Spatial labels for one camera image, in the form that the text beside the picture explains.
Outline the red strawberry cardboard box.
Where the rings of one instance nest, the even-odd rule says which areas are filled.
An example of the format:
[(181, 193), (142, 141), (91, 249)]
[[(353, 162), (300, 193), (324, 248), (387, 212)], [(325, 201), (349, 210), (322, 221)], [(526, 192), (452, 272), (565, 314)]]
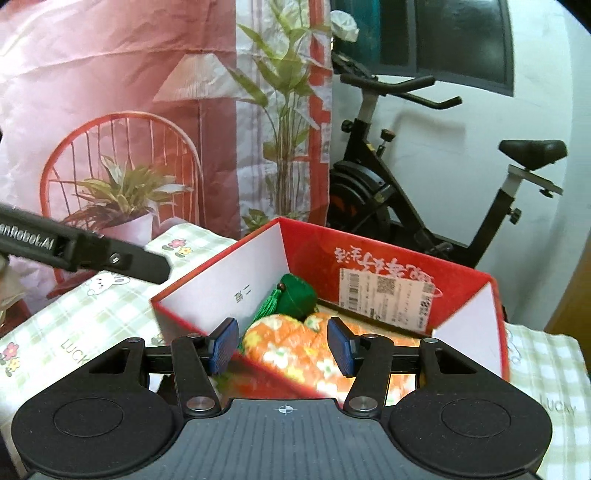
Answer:
[[(404, 248), (301, 221), (276, 219), (174, 281), (152, 300), (166, 340), (238, 321), (243, 338), (260, 302), (291, 273), (318, 295), (315, 313), (338, 315), (356, 333), (404, 346), (434, 336), (507, 378), (501, 303), (488, 274)], [(239, 352), (224, 393), (321, 398), (277, 380)]]

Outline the orange floral soft item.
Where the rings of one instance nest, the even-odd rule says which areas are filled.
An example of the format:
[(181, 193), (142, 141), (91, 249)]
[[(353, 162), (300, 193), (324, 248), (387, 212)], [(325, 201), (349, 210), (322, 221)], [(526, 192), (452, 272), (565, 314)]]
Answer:
[(344, 402), (353, 379), (342, 375), (328, 344), (325, 312), (298, 321), (273, 314), (253, 322), (242, 338), (245, 357), (287, 385)]

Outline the dark window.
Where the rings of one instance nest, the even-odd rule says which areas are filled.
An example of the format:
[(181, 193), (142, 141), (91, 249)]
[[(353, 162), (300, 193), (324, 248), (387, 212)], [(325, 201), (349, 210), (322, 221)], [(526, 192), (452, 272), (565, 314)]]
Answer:
[(514, 94), (509, 8), (498, 0), (342, 0), (355, 42), (335, 49), (376, 75), (433, 75), (439, 81)]

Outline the wooden door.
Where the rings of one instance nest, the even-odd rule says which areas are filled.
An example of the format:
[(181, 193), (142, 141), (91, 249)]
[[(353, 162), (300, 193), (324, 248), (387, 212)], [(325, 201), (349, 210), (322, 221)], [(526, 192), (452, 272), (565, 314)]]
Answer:
[(582, 259), (545, 331), (590, 343), (590, 259)]

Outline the green tasselled pouch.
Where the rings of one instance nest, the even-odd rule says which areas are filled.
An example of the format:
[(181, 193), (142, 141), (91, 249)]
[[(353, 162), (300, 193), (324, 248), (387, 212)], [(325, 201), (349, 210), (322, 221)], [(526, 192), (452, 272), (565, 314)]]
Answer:
[(270, 315), (287, 315), (301, 321), (315, 313), (318, 295), (307, 281), (287, 273), (260, 302), (249, 324)]

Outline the pink printed backdrop cloth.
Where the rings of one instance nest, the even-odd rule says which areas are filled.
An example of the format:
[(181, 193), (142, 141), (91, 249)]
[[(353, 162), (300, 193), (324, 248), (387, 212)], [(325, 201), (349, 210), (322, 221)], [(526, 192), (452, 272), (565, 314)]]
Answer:
[(325, 1), (5, 1), (1, 200), (144, 244), (324, 224)]

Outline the green checkered tablecloth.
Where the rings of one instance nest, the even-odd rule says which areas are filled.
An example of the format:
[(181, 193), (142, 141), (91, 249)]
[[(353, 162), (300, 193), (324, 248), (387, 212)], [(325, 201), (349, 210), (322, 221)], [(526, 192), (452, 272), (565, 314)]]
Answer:
[(313, 224), (281, 220), (235, 241), (188, 223), (152, 240), (172, 266), (161, 285), (99, 273), (1, 341), (1, 429), (43, 388), (128, 337), (161, 344), (182, 322), (211, 330), (215, 315), (249, 322), (284, 273), (339, 300), (342, 270), (430, 282), (428, 331), (536, 399), (553, 426), (545, 479), (590, 475), (590, 380), (578, 342), (505, 323), (488, 274)]

